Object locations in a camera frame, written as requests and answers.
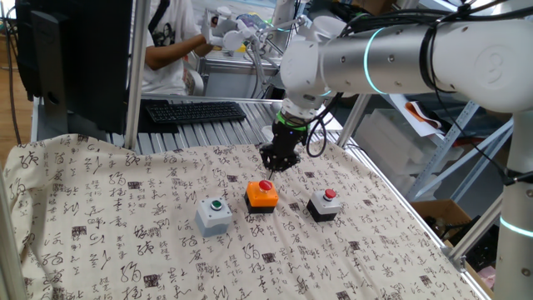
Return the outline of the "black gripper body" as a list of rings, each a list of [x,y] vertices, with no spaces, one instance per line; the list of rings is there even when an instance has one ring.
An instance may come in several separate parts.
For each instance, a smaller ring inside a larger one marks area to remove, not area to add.
[[[298,143],[306,144],[307,127],[291,127],[282,122],[272,125],[274,153],[293,153]]]

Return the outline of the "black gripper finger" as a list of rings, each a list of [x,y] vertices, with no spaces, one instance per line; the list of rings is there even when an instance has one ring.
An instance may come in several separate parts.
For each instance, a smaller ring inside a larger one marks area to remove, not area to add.
[[[275,173],[285,172],[287,169],[292,168],[301,161],[300,154],[294,151],[292,154],[288,154],[285,157],[273,156],[270,159],[271,174],[270,179],[273,179]]]
[[[272,143],[262,143],[259,147],[262,163],[267,170],[267,179],[271,180],[276,171],[276,154]]]

